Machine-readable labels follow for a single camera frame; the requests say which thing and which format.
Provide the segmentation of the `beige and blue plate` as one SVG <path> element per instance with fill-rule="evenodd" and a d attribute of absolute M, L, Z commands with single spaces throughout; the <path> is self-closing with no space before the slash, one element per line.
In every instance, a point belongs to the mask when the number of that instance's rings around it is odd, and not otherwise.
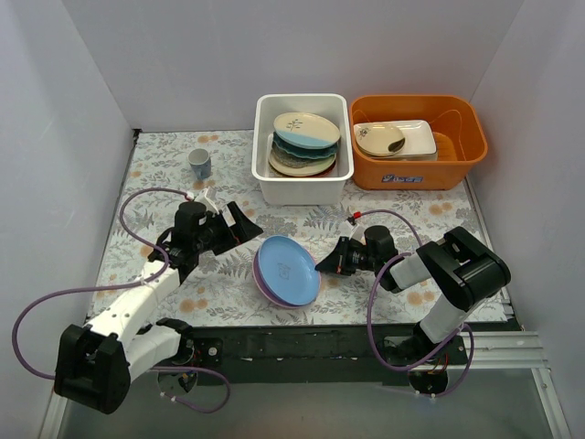
<path fill-rule="evenodd" d="M 338 142 L 340 131 L 324 117 L 308 112 L 286 112 L 273 121 L 273 131 L 288 144 L 304 149 L 325 149 Z"/>

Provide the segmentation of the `teal embossed plate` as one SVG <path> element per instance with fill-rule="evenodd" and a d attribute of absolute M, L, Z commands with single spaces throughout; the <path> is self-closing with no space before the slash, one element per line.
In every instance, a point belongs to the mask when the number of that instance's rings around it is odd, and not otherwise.
<path fill-rule="evenodd" d="M 322 150 L 307 150 L 297 147 L 288 147 L 278 145 L 276 142 L 271 144 L 272 151 L 284 161 L 314 161 L 330 158 L 337 153 L 337 147 L 332 146 Z"/>

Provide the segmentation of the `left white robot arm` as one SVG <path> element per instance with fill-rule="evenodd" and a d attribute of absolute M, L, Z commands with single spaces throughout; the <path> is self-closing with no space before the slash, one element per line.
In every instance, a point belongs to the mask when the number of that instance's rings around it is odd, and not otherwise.
<path fill-rule="evenodd" d="M 220 255 L 263 233 L 235 202 L 228 209 L 232 224 L 207 201 L 179 205 L 173 226 L 157 239 L 137 284 L 84 326 L 71 325 L 62 333 L 56 394 L 110 414 L 146 371 L 167 359 L 183 366 L 194 357 L 195 345 L 184 336 L 188 324 L 166 319 L 150 328 L 144 325 L 197 268 L 201 254 Z"/>

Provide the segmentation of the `pink plate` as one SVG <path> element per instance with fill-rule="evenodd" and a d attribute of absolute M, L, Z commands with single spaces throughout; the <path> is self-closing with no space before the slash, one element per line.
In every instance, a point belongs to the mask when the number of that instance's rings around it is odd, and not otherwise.
<path fill-rule="evenodd" d="M 277 306 L 285 308 L 285 309 L 297 309 L 298 305 L 291 305 L 291 304 L 288 304 L 287 302 L 284 302 L 283 300 L 279 299 L 277 296 L 275 296 L 273 294 L 271 289 L 264 283 L 263 278 L 261 277 L 260 268 L 258 265 L 258 256 L 259 256 L 259 253 L 256 252 L 255 256 L 254 256 L 254 260 L 253 260 L 252 276 L 253 276 L 254 282 L 256 283 L 260 292 L 264 295 L 265 298 L 267 298 L 274 305 L 277 305 Z"/>

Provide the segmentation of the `red lacquer plate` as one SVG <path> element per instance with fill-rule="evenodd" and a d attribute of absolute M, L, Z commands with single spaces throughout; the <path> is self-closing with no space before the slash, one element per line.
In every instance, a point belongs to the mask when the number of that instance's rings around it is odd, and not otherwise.
<path fill-rule="evenodd" d="M 318 177 L 326 177 L 326 176 L 328 176 L 329 174 L 331 174 L 334 171 L 336 165 L 337 165 L 337 162 L 334 161 L 333 164 L 330 165 L 324 172 L 320 173 L 318 175 Z"/>

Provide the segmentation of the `white scalloped plate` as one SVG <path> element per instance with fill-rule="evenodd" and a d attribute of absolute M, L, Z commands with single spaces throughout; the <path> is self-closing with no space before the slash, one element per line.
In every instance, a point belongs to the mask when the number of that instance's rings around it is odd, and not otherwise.
<path fill-rule="evenodd" d="M 298 156 L 331 155 L 335 154 L 338 149 L 338 144 L 329 145 L 325 148 L 303 148 L 300 146 L 295 146 L 290 143 L 287 143 L 280 137 L 273 137 L 272 141 L 276 146 L 280 147 L 281 149 L 287 151 L 290 154 Z"/>

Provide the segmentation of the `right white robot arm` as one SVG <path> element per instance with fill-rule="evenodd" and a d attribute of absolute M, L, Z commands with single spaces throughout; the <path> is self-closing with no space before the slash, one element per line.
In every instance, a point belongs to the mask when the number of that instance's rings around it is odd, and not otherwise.
<path fill-rule="evenodd" d="M 424 363 L 438 361 L 447 351 L 445 339 L 485 299 L 511 281 L 505 262 L 462 227 L 429 241 L 409 256 L 400 256 L 387 227 L 371 226 L 364 238 L 341 237 L 315 266 L 321 273 L 350 276 L 356 271 L 380 277 L 381 287 L 400 293 L 431 279 L 441 295 L 431 311 L 399 347 Z"/>

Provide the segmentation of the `grey speckled small plate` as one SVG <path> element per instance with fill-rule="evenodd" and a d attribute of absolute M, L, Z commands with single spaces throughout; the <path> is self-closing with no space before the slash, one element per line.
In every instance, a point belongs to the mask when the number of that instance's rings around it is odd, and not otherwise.
<path fill-rule="evenodd" d="M 307 166 L 311 166 L 314 161 L 306 158 L 296 157 L 296 156 L 280 156 L 276 154 L 271 154 L 269 157 L 269 161 L 271 163 L 277 163 L 279 166 L 287 166 L 290 168 L 304 168 Z"/>

